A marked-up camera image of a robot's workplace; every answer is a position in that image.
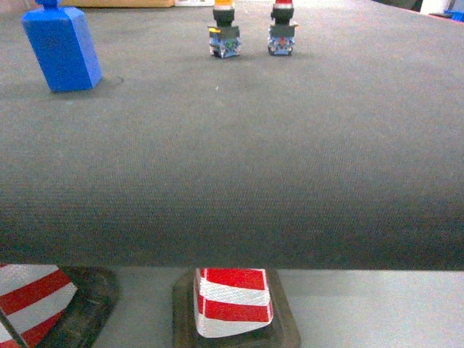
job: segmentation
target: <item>cone base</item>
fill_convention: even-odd
[[[36,348],[91,347],[119,296],[113,273],[102,268],[60,268],[78,291],[47,336]]]

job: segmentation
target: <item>red stripe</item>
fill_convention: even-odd
[[[205,312],[206,313],[202,314],[204,314],[206,318],[225,321],[254,321],[265,323],[270,320],[267,306],[230,304],[207,299]]]
[[[37,344],[47,335],[47,333],[53,328],[57,320],[61,316],[63,311],[55,314],[53,317],[45,320],[41,324],[34,326],[33,328],[22,333],[22,339],[26,341],[30,348],[35,348]]]
[[[0,307],[6,315],[11,315],[53,294],[69,283],[70,279],[61,270],[57,270],[18,290],[0,296]]]
[[[14,339],[0,343],[0,348],[21,348]]]
[[[261,270],[240,268],[208,268],[208,281],[213,283],[235,286],[236,288],[264,290],[265,280]]]
[[[206,299],[202,295],[197,295],[196,298],[198,299],[198,311],[200,312],[200,314],[204,315],[203,304],[206,301]]]

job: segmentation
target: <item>white stripe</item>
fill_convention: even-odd
[[[243,334],[258,328],[264,328],[270,324],[258,323],[254,321],[224,321],[206,318],[203,314],[195,310],[196,329],[200,335],[208,339],[227,337]]]
[[[208,269],[206,268],[204,270],[204,274],[207,275],[208,273]],[[200,290],[200,279],[203,281],[204,279],[202,278],[201,276],[201,273],[200,273],[200,269],[197,268],[196,269],[196,286],[198,287],[198,290]],[[206,311],[206,301],[203,301],[202,303],[202,312],[205,312]]]
[[[12,339],[12,337],[9,335],[5,327],[2,324],[0,324],[0,344],[9,341],[10,339]]]
[[[8,265],[0,268],[0,296],[38,281],[57,271],[57,266],[50,265]]]
[[[235,286],[212,283],[205,278],[199,277],[199,274],[199,271],[197,271],[196,277],[200,295],[208,300],[234,305],[254,306],[267,306],[270,302],[270,294],[267,287],[265,290],[236,288]]]
[[[65,309],[75,292],[75,285],[69,283],[31,306],[11,314],[8,317],[9,322],[22,334]]]

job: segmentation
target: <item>blue block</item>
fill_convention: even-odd
[[[240,38],[221,39],[217,35],[210,38],[210,53],[217,58],[231,58],[240,55]]]
[[[75,7],[37,9],[21,23],[52,91],[90,89],[102,79],[84,12]]]
[[[464,12],[461,11],[445,11],[444,13],[452,15],[452,20],[457,20],[458,22],[464,22]]]
[[[271,56],[290,56],[295,45],[295,37],[270,36],[268,39],[268,51]]]

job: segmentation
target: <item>cardboard box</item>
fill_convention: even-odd
[[[74,7],[172,7],[174,0],[63,0],[61,6]]]

